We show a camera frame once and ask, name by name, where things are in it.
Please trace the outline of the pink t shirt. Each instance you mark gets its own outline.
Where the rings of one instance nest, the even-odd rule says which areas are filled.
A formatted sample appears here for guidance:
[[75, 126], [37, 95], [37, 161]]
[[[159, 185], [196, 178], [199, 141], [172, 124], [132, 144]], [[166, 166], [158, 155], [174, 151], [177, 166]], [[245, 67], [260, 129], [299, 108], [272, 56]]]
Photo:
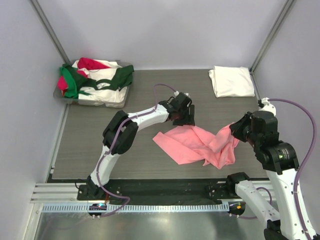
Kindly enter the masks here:
[[228, 125], [217, 134], [198, 126], [177, 126], [159, 132], [153, 141], [179, 165], [203, 160], [204, 166], [213, 165], [219, 170], [235, 163], [235, 148], [240, 142], [231, 135]]

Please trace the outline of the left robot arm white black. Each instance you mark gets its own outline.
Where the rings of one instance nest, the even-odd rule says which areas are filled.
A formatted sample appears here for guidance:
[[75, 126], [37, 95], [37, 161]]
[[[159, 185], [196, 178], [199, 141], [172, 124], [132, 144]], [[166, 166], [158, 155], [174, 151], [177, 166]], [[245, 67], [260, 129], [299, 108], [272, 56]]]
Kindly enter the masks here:
[[195, 125], [195, 105], [187, 94], [177, 92], [174, 97], [138, 112], [118, 111], [102, 133], [102, 152], [86, 180], [86, 196], [102, 198], [106, 193], [103, 187], [109, 182], [117, 160], [132, 147], [137, 133], [168, 121], [174, 126]]

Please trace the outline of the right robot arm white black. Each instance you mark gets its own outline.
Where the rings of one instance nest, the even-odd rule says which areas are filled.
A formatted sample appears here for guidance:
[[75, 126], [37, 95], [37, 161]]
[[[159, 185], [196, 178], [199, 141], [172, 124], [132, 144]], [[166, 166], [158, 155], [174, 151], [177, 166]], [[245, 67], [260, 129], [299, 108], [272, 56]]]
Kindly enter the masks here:
[[272, 112], [247, 112], [230, 126], [231, 135], [248, 142], [270, 180], [278, 209], [254, 187], [249, 176], [238, 172], [227, 176], [228, 190], [240, 197], [264, 226], [266, 240], [318, 240], [308, 216], [299, 181], [295, 149], [279, 140], [278, 120]]

